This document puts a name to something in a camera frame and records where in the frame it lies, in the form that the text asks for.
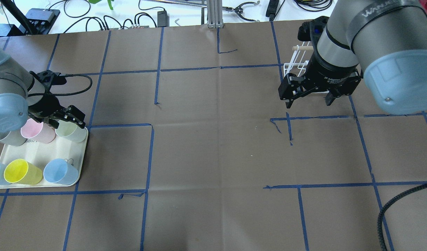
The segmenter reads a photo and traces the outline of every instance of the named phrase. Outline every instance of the ur robot arm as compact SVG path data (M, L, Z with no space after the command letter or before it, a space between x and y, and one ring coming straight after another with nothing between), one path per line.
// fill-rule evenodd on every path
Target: ur robot arm
M329 91L326 105L351 95L360 82L391 114L427 110L427 15L417 0L339 0L329 17L299 28L314 54L302 76L288 73L279 96L290 108L312 92Z
M65 83L60 73L26 71L0 49L0 132L21 128L28 117L54 128L59 126L57 120L85 127L85 114L73 105L62 107L49 91L51 86Z

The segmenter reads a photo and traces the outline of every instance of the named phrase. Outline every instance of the black cable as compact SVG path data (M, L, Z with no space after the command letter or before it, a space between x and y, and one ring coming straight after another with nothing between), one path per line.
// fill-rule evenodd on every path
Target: black cable
M58 5L59 3L66 2L66 1L68 1L68 0L61 0L61 1L58 1L57 3L55 3L55 4L51 5L51 6L48 8L48 10L51 10L52 6L54 6L54 5Z
M3 13L4 13L4 15L6 16L7 24L9 24L9 26L10 26L10 22L9 22L9 19L7 18L6 11L4 11L4 6L3 6L3 5L1 5L1 8L3 9Z
M301 9L309 11L309 12L318 12L326 10L327 8L331 7L333 4L333 0L294 0Z
M119 26L120 26L120 29L122 29L122 24L120 24L120 22L117 20L117 19L115 19L114 17L112 17L112 16L108 16L108 15L105 15L105 16L103 16L103 21L105 21L105 24L106 24L106 28L109 30L109 27L108 27L108 23L107 23L107 21L106 21L106 17L109 17L110 19L113 19L114 21L116 21L118 24L119 24Z
M139 19L140 19L140 17L141 16L147 16L147 17L149 17L150 19L151 19L151 21L153 21L153 23L154 23L154 27L155 28L157 28L158 26L156 25L156 22L154 21L154 19L149 15L149 14L147 14L147 13L143 13L143 14L140 14L140 16L137 18L137 24L140 26L140 23L139 23Z
M165 8L161 7L161 6L156 6L156 7L148 8L148 9L141 9L140 8L140 0L139 0L139 3L137 3L137 6L139 7L140 10L151 10L151 9L161 8L163 11L165 11Z
M89 90L92 87L92 78L88 75L83 75L83 74L66 74L66 75L62 75L62 77L65 78L69 78L69 77L85 77L89 79L89 86L86 87L84 90L78 91L78 92L71 92L71 93L32 93L29 94L28 97L32 97L32 96L56 96L56 97L63 97L63 96L72 96L72 95L77 95L77 94L81 94L86 92L87 90Z
M130 21L131 22L131 26L133 26L134 24L132 23L132 20L131 19L129 19L129 18L127 18L127 19L125 19L125 21L124 21L124 25L123 25L123 27L124 27L124 29L125 29L125 23L127 22L127 21Z
M86 16L84 18L78 19L77 21L75 21L75 23L71 24L70 27L68 27L63 33L66 33L71 27L73 27L76 23L80 22L81 20L87 19L87 18L93 18L93 16Z
M282 9L283 5L285 4L285 1L286 1L286 0L283 0L282 5L280 5L279 10L277 10L277 13L275 13L274 21L275 21L275 18L277 17L277 15L279 14L280 10Z
M66 16L68 16L68 17L72 17L72 18L79 18L79 17L83 17L84 15L88 14L88 13L89 13L89 11L91 10L91 3L90 3L90 2L88 2L87 0L83 0L83 1L85 1L85 2L87 2L87 3L88 3L88 6L89 6L88 10L87 10L83 15L80 15L80 16L70 16L70 15L66 12L66 4L67 4L69 1L70 1L70 0L61 0L61 1L58 1L58 2L56 2L55 4L51 5L51 6L48 8L48 10L51 10L52 6L57 5L57 4L59 4L59 3L62 3L62 2L65 2L65 4L63 5L63 11L64 11L65 15L66 15Z
M384 219L384 214L387 211L387 209L390 208L391 205L393 205L398 200L404 198L405 196L407 196L411 193L420 191L422 189L426 189L426 188L427 188L427 183L422 184L422 185L417 186L417 187L412 188L412 189L408 189L407 191L396 195L393 199L388 201L387 204L385 204L382 207L381 212L379 213L379 216L378 216L378 238L379 238L379 244L381 245L382 251L387 251L387 245L385 244L385 240L384 240L384 232L382 231L382 220Z
M100 24L99 20L97 20L95 17L90 17L90 18L86 21L85 31L88 31L88 23L89 23L89 21L90 21L90 20L92 20L92 19L96 20L96 21L97 21L97 23L99 24L100 30L103 30L103 28L102 28L102 24Z

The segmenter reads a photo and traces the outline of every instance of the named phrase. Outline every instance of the black device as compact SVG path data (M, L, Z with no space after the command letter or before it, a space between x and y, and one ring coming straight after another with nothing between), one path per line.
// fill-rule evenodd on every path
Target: black device
M0 37L23 36L24 33L20 31L14 24L0 24Z
M318 53L317 43L325 30L328 17L321 16L312 21L304 22L298 29L297 38L300 41L311 41L314 47L309 64L303 76L288 73L279 86L280 100L290 108L294 100L313 92L329 91L325 97L327 106L336 98L351 95L360 83L361 77L352 67L338 67L326 62Z
M268 8L266 10L266 17L269 18L269 21L274 21L275 14L277 13L277 8L279 6L280 0L269 0Z
M20 22L24 35L48 34L60 14L57 9L32 8L24 15L11 0L1 0L1 4Z
M168 27L170 26L170 17L167 14L166 10L158 11L158 27Z

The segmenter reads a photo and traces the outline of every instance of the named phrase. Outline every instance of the electrical wire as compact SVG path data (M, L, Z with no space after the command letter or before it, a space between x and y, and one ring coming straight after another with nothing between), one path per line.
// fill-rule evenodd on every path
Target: electrical wire
M86 21L85 31L88 31L88 23L89 23L89 21L90 21L90 20L92 20L92 19L96 20L96 21L97 21L97 23L99 24L100 30L103 30L103 28L102 28L102 24L100 24L100 21L99 21L99 20L97 20L95 17L93 17L93 16L92 16L92 17L88 18L88 20Z
M89 13L89 11L91 10L91 3L90 3L90 2L88 2L87 0L82 0L82 1L85 1L85 2L87 2L87 3L88 3L88 6L89 6L88 10L87 10L83 15L80 15L80 16L70 16L70 15L66 12L66 4L67 4L69 1L70 1L70 0L61 0L61 1L58 1L58 2L54 3L53 5L51 5L51 6L48 8L48 10L51 10L51 8L52 8L54 5L58 5L59 3L62 3L62 2L64 2L64 5L63 5L63 11L64 11L65 15L66 15L66 16L68 16L68 17L72 17L72 18L79 18L79 17L83 17L84 15L88 14L88 13Z
M387 251L387 245L385 244L385 240L384 240L384 232L382 231L382 221L384 220L384 215L387 209L389 209L391 205L393 205L398 200L404 198L405 196L426 188L427 188L427 183L414 187L412 189L408 189L407 191L402 192L396 195L395 197L393 197L393 199L388 201L387 204L385 204L382 207L381 212L379 213L379 216L378 216L378 238L379 238L379 244L381 245L382 251Z
M318 12L331 7L333 0L294 0L301 9L309 12Z
M106 21L106 17L109 17L110 19L113 19L114 21L116 21L116 23L118 23L119 24L119 26L120 26L120 29L122 29L122 24L117 20L117 19L115 19L114 17L112 17L112 16L108 16L108 15L105 15L105 16L103 16L103 21L105 21L105 25L106 25L106 28L109 30L109 27L108 27L108 22Z
M165 8L161 7L161 6L156 6L156 7L152 7L152 8L148 8L148 9L141 9L140 8L140 0L139 0L139 3L137 3L137 6L139 7L140 10L151 10L151 9L161 8L163 11L165 11Z
M137 17L137 24L140 26L140 23L139 23L139 19L140 19L140 17L141 16L147 16L147 17L149 17L150 19L151 19L151 21L153 21L153 23L154 23L154 27L155 28L157 28L158 26L156 25L156 22L154 21L154 19L149 15L149 14L147 14L147 13L142 13L142 14L140 14L139 15L139 17Z
M1 5L1 8L3 9L3 13L6 16L7 24L9 24L9 26L10 26L10 22L9 22L9 19L7 18L6 11L4 11L4 5Z
M71 92L71 93L32 93L29 94L28 97L32 97L32 96L56 96L56 97L64 97L64 96L72 96L72 95L77 95L77 94L81 94L86 92L87 90L89 90L92 87L92 78L88 75L83 75L83 74L66 74L66 75L62 75L62 77L65 78L70 78L70 77L85 77L89 79L89 86L86 87L84 90L78 91L78 92Z

